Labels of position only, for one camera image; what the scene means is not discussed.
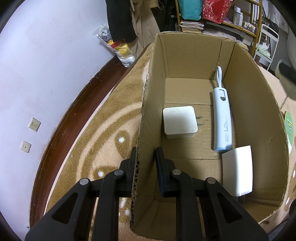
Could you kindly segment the beige trench coat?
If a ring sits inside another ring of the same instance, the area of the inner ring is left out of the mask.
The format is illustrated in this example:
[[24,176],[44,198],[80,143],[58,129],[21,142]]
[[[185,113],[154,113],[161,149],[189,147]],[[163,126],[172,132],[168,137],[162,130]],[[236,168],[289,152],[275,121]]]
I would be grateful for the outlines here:
[[129,43],[129,46],[134,56],[138,58],[145,47],[154,42],[160,31],[150,8],[150,1],[129,2],[132,25],[136,34],[136,39]]

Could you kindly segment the plastic bag with toys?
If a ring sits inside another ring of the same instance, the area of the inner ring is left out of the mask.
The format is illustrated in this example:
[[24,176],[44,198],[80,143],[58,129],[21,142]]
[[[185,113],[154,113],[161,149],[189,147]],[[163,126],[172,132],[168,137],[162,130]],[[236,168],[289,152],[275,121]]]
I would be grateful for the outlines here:
[[102,44],[111,50],[121,61],[123,66],[129,68],[135,61],[135,56],[124,40],[113,41],[108,24],[101,24],[100,27],[93,32]]

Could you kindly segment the red gift bag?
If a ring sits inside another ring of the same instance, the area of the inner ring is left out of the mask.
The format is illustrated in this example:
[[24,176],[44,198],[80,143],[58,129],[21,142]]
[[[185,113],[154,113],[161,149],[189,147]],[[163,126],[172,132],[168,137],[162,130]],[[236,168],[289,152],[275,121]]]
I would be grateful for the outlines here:
[[233,0],[204,0],[202,16],[204,19],[221,24],[230,9]]

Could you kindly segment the green surfboard-shaped card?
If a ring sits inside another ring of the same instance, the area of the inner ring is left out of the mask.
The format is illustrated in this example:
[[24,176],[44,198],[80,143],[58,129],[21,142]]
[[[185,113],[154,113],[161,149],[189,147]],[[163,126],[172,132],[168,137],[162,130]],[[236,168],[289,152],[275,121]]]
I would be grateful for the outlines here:
[[293,146],[293,122],[292,122],[292,115],[287,110],[285,112],[285,133],[287,136],[287,145],[288,145],[288,153],[290,154],[292,152],[292,146]]

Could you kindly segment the white utility cart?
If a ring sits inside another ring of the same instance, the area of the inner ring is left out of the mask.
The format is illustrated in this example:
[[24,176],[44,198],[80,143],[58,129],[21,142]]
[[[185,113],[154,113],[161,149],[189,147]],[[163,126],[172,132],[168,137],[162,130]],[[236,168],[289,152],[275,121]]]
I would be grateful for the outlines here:
[[280,36],[275,30],[268,25],[262,24],[253,57],[255,62],[259,64],[260,60],[263,59],[267,64],[266,69],[269,70],[273,63],[279,40]]

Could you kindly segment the large white charger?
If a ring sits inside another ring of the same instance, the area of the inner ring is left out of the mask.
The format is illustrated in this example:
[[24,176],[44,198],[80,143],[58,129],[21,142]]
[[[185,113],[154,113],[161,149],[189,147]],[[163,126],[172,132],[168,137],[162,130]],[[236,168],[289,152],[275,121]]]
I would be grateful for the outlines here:
[[222,154],[223,187],[234,197],[244,196],[253,189],[251,146],[232,149]]

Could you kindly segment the white bottles on shelf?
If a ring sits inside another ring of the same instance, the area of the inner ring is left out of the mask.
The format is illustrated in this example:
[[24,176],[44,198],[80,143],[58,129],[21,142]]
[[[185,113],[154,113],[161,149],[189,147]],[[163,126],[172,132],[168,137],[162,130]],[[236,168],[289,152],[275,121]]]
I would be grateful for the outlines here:
[[233,7],[233,24],[239,27],[243,27],[252,33],[255,33],[254,25],[243,20],[243,12],[238,6]]

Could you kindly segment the wooden bookshelf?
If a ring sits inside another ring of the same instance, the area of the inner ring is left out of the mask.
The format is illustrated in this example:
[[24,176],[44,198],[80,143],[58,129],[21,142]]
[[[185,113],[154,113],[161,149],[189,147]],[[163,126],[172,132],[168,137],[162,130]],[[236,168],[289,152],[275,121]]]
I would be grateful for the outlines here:
[[[179,32],[183,32],[180,27],[181,21],[200,22],[204,24],[204,29],[202,32],[198,33],[221,35],[232,38],[236,40],[241,45],[241,47],[248,50],[251,56],[254,56],[262,22],[262,1],[233,1],[226,15],[226,18],[221,24],[206,20],[203,18],[203,16],[198,21],[184,20],[181,16],[178,1],[175,1],[175,3],[177,10],[177,30]],[[243,20],[254,25],[255,33],[252,33],[243,27],[239,27],[233,24],[234,6],[238,6],[239,8],[241,8],[241,11],[243,12]]]

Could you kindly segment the lower wall socket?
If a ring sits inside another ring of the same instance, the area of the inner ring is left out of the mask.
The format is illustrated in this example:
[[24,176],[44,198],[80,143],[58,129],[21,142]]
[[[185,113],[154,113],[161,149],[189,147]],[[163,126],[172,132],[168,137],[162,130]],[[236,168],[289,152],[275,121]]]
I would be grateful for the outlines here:
[[30,144],[29,142],[22,141],[20,149],[25,153],[29,153],[31,146],[32,144]]

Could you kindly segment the stack of books left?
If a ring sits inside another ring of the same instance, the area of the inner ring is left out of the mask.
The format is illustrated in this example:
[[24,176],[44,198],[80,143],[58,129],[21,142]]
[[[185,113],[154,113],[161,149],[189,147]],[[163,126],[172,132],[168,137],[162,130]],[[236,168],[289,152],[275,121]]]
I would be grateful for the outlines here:
[[182,31],[202,32],[204,24],[200,22],[181,21],[180,27]]

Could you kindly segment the upper wall socket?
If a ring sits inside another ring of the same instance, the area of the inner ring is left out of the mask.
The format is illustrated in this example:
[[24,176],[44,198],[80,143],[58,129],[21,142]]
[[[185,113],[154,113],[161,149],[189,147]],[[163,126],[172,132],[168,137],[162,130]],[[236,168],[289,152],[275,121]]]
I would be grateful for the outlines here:
[[30,124],[29,124],[29,128],[35,132],[38,131],[39,127],[41,125],[41,122],[35,118],[32,118]]

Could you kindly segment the small white plug adapter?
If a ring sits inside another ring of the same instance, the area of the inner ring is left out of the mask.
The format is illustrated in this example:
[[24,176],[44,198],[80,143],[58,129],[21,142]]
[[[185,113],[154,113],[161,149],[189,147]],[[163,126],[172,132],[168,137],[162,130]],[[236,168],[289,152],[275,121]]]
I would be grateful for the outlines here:
[[191,138],[198,131],[198,123],[192,106],[178,106],[163,109],[164,133],[167,139]]

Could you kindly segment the cardboard box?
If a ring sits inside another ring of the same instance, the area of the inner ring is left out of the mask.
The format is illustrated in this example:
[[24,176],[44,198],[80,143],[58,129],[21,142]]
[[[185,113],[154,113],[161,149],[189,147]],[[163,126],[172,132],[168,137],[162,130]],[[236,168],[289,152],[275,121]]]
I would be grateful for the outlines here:
[[[288,147],[283,116],[266,78],[250,54],[235,41],[189,32],[156,36],[145,83],[137,167],[132,192],[131,228],[155,240],[175,240],[174,198],[159,191],[153,154],[157,147],[191,177],[222,181],[221,154],[213,149],[212,92],[216,68],[231,108],[233,147],[250,146],[253,189],[243,207],[265,231],[274,228],[271,216],[284,200],[288,185]],[[194,137],[167,139],[163,109],[192,106],[202,117]]]

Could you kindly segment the wall socket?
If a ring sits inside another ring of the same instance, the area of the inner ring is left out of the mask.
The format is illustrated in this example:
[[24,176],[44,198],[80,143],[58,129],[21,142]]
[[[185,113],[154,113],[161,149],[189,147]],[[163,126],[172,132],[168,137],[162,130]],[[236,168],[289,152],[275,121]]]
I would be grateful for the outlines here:
[[38,131],[39,127],[41,125],[41,122],[35,118],[32,118],[30,124],[29,124],[29,128],[35,132]]
[[29,142],[22,141],[20,149],[25,153],[29,153],[31,146],[32,144],[30,144]]

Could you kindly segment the black hanging coat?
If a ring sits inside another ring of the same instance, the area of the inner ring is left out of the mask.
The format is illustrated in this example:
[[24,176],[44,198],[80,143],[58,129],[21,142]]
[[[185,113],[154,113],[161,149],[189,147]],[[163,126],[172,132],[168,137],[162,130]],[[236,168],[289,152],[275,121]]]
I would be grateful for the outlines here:
[[132,25],[130,1],[106,0],[108,26],[113,41],[134,41],[137,36]]

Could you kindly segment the light blue power bank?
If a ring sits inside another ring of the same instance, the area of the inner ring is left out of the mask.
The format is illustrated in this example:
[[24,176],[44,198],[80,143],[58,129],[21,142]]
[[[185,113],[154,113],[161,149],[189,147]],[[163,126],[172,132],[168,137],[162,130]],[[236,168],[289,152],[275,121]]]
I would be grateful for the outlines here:
[[214,151],[227,152],[232,149],[232,124],[228,93],[222,87],[222,68],[216,69],[217,87],[213,89]]

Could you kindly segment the teal bag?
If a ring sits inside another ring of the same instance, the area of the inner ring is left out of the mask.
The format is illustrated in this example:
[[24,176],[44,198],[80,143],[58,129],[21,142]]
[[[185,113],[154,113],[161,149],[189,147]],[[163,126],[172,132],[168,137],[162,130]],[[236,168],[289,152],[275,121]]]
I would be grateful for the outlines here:
[[200,20],[202,17],[202,0],[179,0],[181,16],[184,20]]

